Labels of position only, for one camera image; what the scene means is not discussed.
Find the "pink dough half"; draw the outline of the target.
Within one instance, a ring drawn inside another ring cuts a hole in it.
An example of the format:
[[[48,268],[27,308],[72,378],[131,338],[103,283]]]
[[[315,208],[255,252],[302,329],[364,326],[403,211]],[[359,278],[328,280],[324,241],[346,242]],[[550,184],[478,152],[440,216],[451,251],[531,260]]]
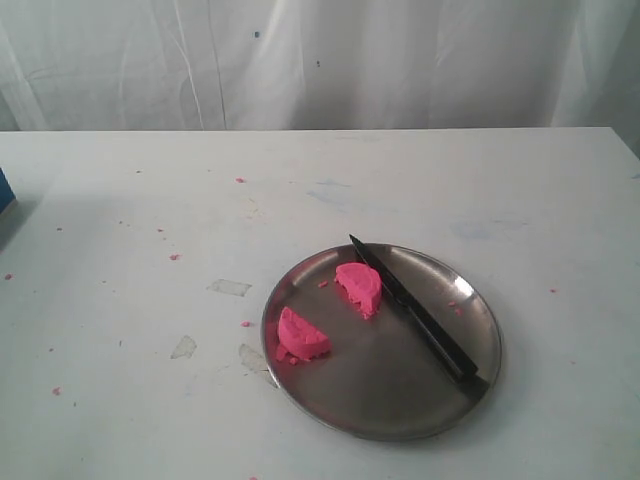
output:
[[[382,282],[378,272],[364,263],[343,263],[335,269],[335,282],[346,292],[349,301],[365,319],[378,311]]]

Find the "pink play dough lump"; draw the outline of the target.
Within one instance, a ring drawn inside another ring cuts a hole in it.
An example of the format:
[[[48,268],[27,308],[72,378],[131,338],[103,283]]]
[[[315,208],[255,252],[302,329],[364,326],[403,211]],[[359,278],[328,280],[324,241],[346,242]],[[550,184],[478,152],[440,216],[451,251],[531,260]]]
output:
[[[310,361],[331,351],[329,337],[290,307],[284,307],[281,311],[277,335],[277,361],[283,361],[287,355]]]

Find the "black knife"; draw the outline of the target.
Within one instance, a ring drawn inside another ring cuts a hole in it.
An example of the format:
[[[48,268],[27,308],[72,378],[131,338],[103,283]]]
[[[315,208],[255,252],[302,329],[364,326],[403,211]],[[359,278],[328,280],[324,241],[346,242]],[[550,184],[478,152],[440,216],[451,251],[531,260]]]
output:
[[[474,378],[478,366],[469,355],[367,245],[352,234],[349,238],[358,256],[379,274],[391,298],[412,316],[429,349],[453,381],[463,383]]]

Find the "clear tape piece upper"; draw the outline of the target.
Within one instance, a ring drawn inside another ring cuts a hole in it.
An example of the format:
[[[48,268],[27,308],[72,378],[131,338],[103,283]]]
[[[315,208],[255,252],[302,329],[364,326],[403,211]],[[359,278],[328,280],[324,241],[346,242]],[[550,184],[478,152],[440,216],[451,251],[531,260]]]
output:
[[[248,283],[236,282],[227,279],[217,279],[208,285],[206,289],[208,291],[224,295],[244,297],[251,287],[252,285]]]

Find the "clear tape piece by plate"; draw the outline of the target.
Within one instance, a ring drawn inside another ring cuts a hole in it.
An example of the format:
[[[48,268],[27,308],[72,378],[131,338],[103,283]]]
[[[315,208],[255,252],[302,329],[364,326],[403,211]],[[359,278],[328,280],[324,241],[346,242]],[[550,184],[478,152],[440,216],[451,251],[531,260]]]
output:
[[[271,387],[278,389],[278,385],[270,373],[265,357],[247,344],[241,344],[238,349],[241,364],[251,373],[261,378]]]

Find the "round stainless steel plate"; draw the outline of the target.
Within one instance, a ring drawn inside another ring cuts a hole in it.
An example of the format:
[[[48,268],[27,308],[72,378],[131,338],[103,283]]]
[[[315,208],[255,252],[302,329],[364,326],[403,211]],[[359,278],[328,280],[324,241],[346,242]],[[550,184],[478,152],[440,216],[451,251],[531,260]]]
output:
[[[371,318],[358,312],[334,280],[339,265],[358,258],[351,245],[304,259],[276,284],[261,328],[268,369],[294,404],[329,427],[381,441],[440,434],[467,419],[496,384],[499,324],[477,290],[445,263],[401,246],[371,249],[474,361],[475,377],[455,382],[414,316],[390,296]],[[328,353],[304,361],[280,349],[286,307],[329,337]]]

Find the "clear tape piece lower left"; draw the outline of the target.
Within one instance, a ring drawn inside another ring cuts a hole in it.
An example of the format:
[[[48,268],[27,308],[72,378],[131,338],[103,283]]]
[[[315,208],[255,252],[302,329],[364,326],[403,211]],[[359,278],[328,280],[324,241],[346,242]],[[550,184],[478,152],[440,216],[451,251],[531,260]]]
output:
[[[196,349],[197,349],[197,343],[195,342],[195,340],[189,335],[184,335],[179,340],[174,350],[172,351],[170,355],[170,359],[171,360],[177,360],[180,358],[190,359],[194,355]]]

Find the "white backdrop curtain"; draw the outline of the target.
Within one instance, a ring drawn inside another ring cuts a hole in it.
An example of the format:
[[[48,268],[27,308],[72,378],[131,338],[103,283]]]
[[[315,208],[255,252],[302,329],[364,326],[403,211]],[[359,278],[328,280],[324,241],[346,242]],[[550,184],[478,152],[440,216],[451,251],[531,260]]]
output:
[[[635,1],[5,1],[20,130],[639,121]]]

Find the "blue box at table edge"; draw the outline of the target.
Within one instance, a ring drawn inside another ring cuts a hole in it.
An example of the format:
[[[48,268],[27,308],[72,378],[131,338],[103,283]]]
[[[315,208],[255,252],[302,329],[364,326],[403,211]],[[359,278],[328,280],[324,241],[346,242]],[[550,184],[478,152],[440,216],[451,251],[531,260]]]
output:
[[[3,213],[9,208],[15,201],[16,196],[4,174],[3,170],[0,170],[0,213]]]

